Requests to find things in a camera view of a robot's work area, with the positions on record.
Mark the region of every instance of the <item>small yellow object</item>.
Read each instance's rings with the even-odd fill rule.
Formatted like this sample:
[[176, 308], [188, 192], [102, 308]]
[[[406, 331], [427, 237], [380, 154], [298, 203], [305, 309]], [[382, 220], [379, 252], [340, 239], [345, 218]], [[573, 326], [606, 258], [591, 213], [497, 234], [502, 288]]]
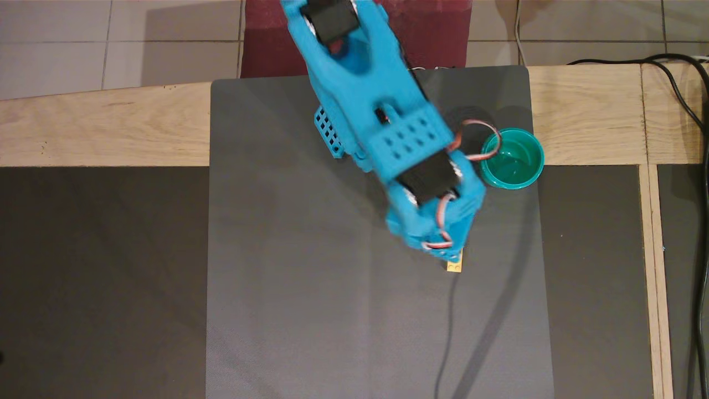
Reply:
[[448, 262], [446, 266], [446, 271], [452, 271], [453, 273], [460, 273], [463, 271], [463, 250], [460, 251], [460, 256], [458, 256], [457, 262]]

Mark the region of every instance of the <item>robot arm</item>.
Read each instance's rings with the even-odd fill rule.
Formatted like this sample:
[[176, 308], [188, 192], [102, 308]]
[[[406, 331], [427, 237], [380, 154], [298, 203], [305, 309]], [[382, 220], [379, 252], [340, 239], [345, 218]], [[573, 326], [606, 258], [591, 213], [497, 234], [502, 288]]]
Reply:
[[384, 8], [373, 1], [281, 0], [334, 158], [374, 171], [386, 221], [411, 247], [457, 261], [485, 187], [408, 70]]

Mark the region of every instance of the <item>wooden plank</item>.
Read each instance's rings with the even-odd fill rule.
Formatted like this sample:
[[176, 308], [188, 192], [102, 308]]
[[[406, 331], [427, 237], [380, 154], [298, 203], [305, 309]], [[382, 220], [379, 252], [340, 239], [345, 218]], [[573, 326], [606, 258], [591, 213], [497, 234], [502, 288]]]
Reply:
[[672, 399], [674, 392], [657, 165], [640, 165], [639, 174], [653, 391], [655, 398]]
[[647, 162], [637, 65], [531, 67], [530, 84], [547, 164]]
[[667, 284], [664, 268], [664, 246], [662, 245], [662, 217], [657, 178], [657, 165], [647, 166], [650, 187], [650, 209], [652, 211], [652, 248], [655, 257], [655, 283], [657, 287], [657, 315], [660, 327], [660, 350], [662, 352], [662, 386], [665, 399], [672, 399], [672, 357], [669, 341], [669, 311], [667, 310]]
[[211, 83], [0, 102], [0, 166], [209, 165]]
[[642, 238], [645, 252], [645, 282], [647, 284], [647, 314], [650, 328], [650, 360], [652, 362], [652, 390], [654, 397], [663, 399], [662, 352], [660, 347], [660, 327], [657, 315], [657, 277], [655, 276], [655, 254], [653, 252], [652, 205], [647, 166], [640, 165], [640, 206], [642, 211]]
[[[549, 165], [645, 163], [636, 65], [531, 67]], [[207, 166], [210, 83], [0, 102], [0, 166]]]
[[[667, 67], [675, 77], [687, 104], [703, 118], [703, 86], [699, 73], [686, 63], [668, 64]], [[643, 65], [642, 86], [647, 121], [648, 162], [701, 163], [701, 133], [677, 101], [667, 76], [653, 65]]]

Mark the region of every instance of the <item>white tile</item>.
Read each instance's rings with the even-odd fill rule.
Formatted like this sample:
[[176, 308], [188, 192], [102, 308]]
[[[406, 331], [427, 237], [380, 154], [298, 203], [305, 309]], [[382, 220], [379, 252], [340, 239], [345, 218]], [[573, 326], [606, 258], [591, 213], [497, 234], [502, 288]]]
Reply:
[[663, 53], [663, 43], [522, 42], [527, 65], [564, 65], [581, 58], [629, 60]]
[[109, 43], [104, 89], [237, 77], [239, 43]]
[[523, 40], [663, 40], [660, 0], [522, 3]]
[[0, 99], [101, 89], [105, 43], [0, 44]]
[[113, 2], [108, 39], [238, 40], [241, 1]]
[[110, 1], [0, 1], [0, 42], [105, 41]]
[[668, 53], [709, 55], [709, 43], [667, 43]]
[[468, 40], [514, 40], [516, 0], [475, 0]]
[[466, 67], [517, 65], [515, 42], [468, 42]]
[[709, 42], [708, 0], [665, 0], [667, 40]]

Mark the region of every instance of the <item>green cup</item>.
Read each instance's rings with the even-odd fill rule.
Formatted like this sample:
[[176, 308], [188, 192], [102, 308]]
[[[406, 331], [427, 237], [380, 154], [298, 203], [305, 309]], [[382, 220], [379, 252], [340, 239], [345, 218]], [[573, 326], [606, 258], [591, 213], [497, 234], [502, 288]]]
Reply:
[[[544, 168], [544, 149], [530, 132], [507, 128], [500, 130], [502, 146], [494, 157], [480, 163], [483, 180], [493, 187], [519, 190], [536, 181]], [[483, 153], [497, 145], [492, 135], [483, 144]]]

